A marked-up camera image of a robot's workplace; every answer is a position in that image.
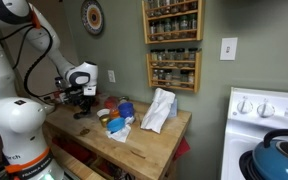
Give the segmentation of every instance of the wooden table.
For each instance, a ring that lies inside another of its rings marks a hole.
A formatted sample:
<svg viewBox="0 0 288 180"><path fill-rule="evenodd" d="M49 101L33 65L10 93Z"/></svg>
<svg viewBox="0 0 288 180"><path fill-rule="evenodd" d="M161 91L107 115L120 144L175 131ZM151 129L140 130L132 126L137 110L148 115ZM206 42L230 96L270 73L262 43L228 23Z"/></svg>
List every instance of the wooden table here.
<svg viewBox="0 0 288 180"><path fill-rule="evenodd" d="M150 104L132 101L136 121L131 125L131 132L126 143L109 139L96 115L99 107L92 107L89 118L75 120L73 114L77 108L60 105L49 114L46 124L85 148L97 153L104 159L133 174L138 179L162 179L168 170L172 158L186 131L192 114L178 111L178 116L169 118L163 124L161 133L140 128Z"/></svg>

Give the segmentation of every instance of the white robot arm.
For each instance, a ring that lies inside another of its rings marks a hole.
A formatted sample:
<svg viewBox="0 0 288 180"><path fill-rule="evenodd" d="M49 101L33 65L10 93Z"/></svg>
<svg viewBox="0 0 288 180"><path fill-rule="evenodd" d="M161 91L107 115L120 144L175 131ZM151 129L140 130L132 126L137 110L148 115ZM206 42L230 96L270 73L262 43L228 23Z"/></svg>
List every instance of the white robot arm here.
<svg viewBox="0 0 288 180"><path fill-rule="evenodd" d="M38 21L34 21L35 26L27 33L26 39L41 52L47 50L46 55L67 82L72 86L84 86L84 95L95 95L96 64L84 62L74 67L59 52L57 34L37 9L26 0L0 0L0 28L31 24L32 17L37 17ZM28 28L21 30L21 33L25 34ZM14 78L14 72L0 45L0 136L3 154L9 163L6 170L19 179L39 180L46 176L63 179L64 171L53 159L41 130L46 117L45 110L31 99L17 97Z"/></svg>

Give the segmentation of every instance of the wooden spice rack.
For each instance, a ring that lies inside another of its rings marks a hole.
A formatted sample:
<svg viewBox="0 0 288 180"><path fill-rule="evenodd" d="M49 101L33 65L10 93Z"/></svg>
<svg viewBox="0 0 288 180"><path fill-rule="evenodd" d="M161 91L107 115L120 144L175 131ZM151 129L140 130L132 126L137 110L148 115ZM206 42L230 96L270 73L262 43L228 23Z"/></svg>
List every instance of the wooden spice rack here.
<svg viewBox="0 0 288 180"><path fill-rule="evenodd" d="M198 6L195 10L188 10L185 12L177 12L175 14L166 14L161 16L154 16L149 17L147 14L150 11L164 9L167 7L173 7L173 6L180 6L183 4L190 4L193 2L197 2ZM171 4L168 6L161 6L159 8L149 8L149 4L147 1L142 1L142 13L143 13L143 27L144 27L144 37L145 37L145 44L154 44L154 43L165 43L165 42L184 42L184 41L200 41L203 39L203 29L204 29L204 3L203 0L190 0L190 1L184 1L176 4ZM165 18L172 18L172 17L179 17L182 15L189 15L196 13L197 17L197 29L189 29L189 30L180 30L180 31L171 31L166 33L154 33L150 34L150 22L152 21L158 21ZM183 32L190 32L194 34L194 38L188 37L188 38L177 38L177 39L168 39L168 40L155 40L151 41L151 36L157 36L161 34L167 34L167 33L183 33Z"/></svg>
<svg viewBox="0 0 288 180"><path fill-rule="evenodd" d="M187 91L193 91L196 93L200 88L200 79L201 79L201 61L202 61L202 51L198 51L195 55L195 61L192 60L162 60L162 61L153 61L151 58L151 54L146 54L146 65L147 65L147 74L148 74L148 85L149 87L160 87L160 88L169 88L169 89L179 89L179 90L187 90ZM152 63L159 63L159 62L174 62L174 63L195 63L195 67L182 67L178 68L177 66L153 66ZM188 83L188 82L177 82L180 84L187 84L192 85L193 87L181 87L181 86L166 86L161 84L155 84L155 82L172 82L174 81L168 81L168 80L153 80L153 71L154 69L178 69L178 70L189 70L194 71L194 83Z"/></svg>

